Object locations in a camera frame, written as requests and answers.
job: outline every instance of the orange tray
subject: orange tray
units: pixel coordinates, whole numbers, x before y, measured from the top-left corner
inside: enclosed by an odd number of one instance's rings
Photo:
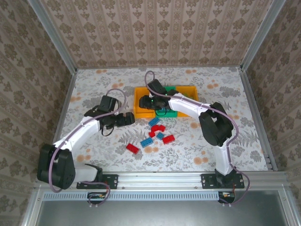
[[[198,101],[198,90],[195,86],[176,86],[175,89],[182,93],[184,96]],[[139,107],[139,99],[145,95],[149,95],[150,92],[146,87],[136,87],[134,97],[134,115],[136,119],[140,118],[155,118],[156,114],[154,110],[148,110]],[[188,115],[178,112],[178,117],[189,117]]]

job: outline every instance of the floral tablecloth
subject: floral tablecloth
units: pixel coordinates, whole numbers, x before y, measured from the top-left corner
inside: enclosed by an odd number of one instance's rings
[[[73,129],[84,113],[98,105],[102,96],[111,88],[125,91],[127,105],[123,112],[133,111],[134,88],[144,86],[144,74],[148,70],[78,70],[61,136]],[[165,86],[196,86],[201,102],[221,103],[239,126],[239,137],[230,146],[234,165],[240,170],[267,170],[238,68],[177,67],[151,70]],[[119,92],[114,91],[111,95],[123,101]],[[73,153],[74,160],[100,166],[104,171],[214,170],[214,147],[203,138],[199,122],[190,117],[162,118],[160,124],[166,126],[164,134],[173,134],[175,141],[164,145],[154,138],[151,146],[142,148],[140,141],[148,137],[149,120],[136,119],[133,125],[115,128],[108,137],[103,137],[99,132]],[[133,154],[127,150],[128,143],[139,147],[139,153]]]

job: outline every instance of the toy brick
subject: toy brick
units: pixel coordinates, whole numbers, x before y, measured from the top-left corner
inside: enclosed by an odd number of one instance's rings
[[[163,140],[163,143],[165,145],[167,145],[168,143],[175,141],[175,138],[173,135],[169,135],[167,137],[164,137],[162,140]]]
[[[126,147],[127,150],[133,152],[134,154],[137,154],[138,151],[139,151],[139,148],[132,145],[132,144],[128,144],[127,147]]]
[[[160,125],[160,126],[159,126],[159,130],[160,130],[161,132],[164,132],[164,131],[165,131],[165,129],[166,129],[166,127],[165,127],[165,126],[163,126],[163,125]]]
[[[159,140],[162,140],[163,137],[164,137],[164,134],[163,134],[163,133],[158,133],[157,138],[158,138]]]
[[[146,147],[148,145],[151,145],[153,143],[153,140],[151,138],[147,138],[140,142],[142,147]]]
[[[158,124],[159,121],[160,121],[159,118],[153,118],[152,120],[149,121],[149,125],[154,126],[154,125]]]
[[[149,132],[150,137],[154,137],[155,135],[156,135],[155,132]]]
[[[151,131],[152,132],[157,132],[158,130],[160,130],[160,126],[159,125],[154,125],[153,127],[151,127]]]

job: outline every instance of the lego brick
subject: lego brick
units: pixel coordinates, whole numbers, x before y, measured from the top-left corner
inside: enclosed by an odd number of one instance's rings
[[[162,140],[163,137],[164,137],[164,134],[163,134],[163,133],[158,133],[157,138],[158,138],[159,140]]]
[[[150,130],[151,130],[152,132],[156,132],[156,131],[160,130],[160,126],[159,126],[159,125],[154,125],[154,126],[151,127]]]
[[[159,130],[160,130],[161,132],[164,132],[164,131],[165,131],[165,129],[166,129],[166,127],[165,127],[165,126],[163,126],[163,125],[160,125],[160,126],[159,126]]]
[[[170,91],[172,89],[175,90],[175,86],[165,86],[166,91]],[[156,110],[156,118],[176,118],[178,116],[178,112],[168,109]]]
[[[158,118],[153,118],[152,120],[150,120],[149,125],[150,125],[150,126],[154,126],[154,125],[158,124],[159,121],[160,121],[160,119],[158,119]]]
[[[174,138],[173,135],[169,135],[169,136],[167,136],[167,137],[164,137],[164,138],[162,139],[162,141],[163,141],[163,143],[164,143],[165,145],[167,145],[168,143],[175,141],[175,138]]]
[[[156,135],[155,132],[149,132],[150,137],[154,137],[155,135]]]
[[[138,151],[139,151],[139,148],[132,145],[132,144],[128,144],[127,147],[126,147],[127,150],[133,152],[134,154],[137,154]]]
[[[142,147],[146,147],[148,145],[151,145],[153,143],[153,140],[151,138],[147,138],[140,142]]]

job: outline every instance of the black joint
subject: black joint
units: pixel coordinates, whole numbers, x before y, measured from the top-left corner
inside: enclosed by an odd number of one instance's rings
[[[55,149],[54,145],[45,144],[40,151],[37,178],[45,183],[49,182],[49,165]],[[55,159],[57,162],[54,162],[52,167],[52,184],[67,189],[75,178],[72,153],[68,149],[60,149]]]
[[[133,123],[135,123],[135,117],[133,113],[127,112],[126,116],[123,116],[123,113],[117,115],[116,118],[117,127],[128,126],[128,125],[132,125]]]
[[[84,114],[84,116],[85,116],[85,117],[88,117],[88,116],[90,116],[90,117],[96,117],[96,116],[102,114],[101,112],[99,112],[99,111],[97,110],[98,106],[99,106],[99,105],[97,105],[97,106],[93,107],[92,109],[90,109],[89,111],[87,111],[87,112]]]
[[[174,94],[177,94],[177,93],[179,93],[179,91],[177,91],[177,90],[174,90],[174,89],[171,89],[171,90],[169,90],[168,92],[167,92],[167,95],[168,96],[173,96]]]
[[[100,118],[100,127],[106,126],[107,129],[114,127],[116,122],[116,116],[114,114]]]
[[[226,114],[220,103],[215,102],[210,106]],[[213,146],[223,146],[223,143],[232,136],[232,122],[223,115],[207,110],[199,116],[203,136]]]
[[[166,102],[163,98],[154,96],[150,98],[149,96],[143,96],[139,100],[139,107],[146,108],[150,110],[161,110],[163,107],[166,106]]]
[[[158,79],[154,79],[150,83],[148,83],[151,90],[165,95],[167,93],[166,89],[161,85],[161,83],[158,81]]]
[[[112,112],[114,111],[117,99],[104,95],[98,107],[98,111]]]
[[[216,169],[214,171],[215,171],[215,175],[216,175],[217,186],[219,186],[219,187],[232,186],[233,181],[234,181],[234,176],[237,173],[234,169],[227,175],[221,174]]]

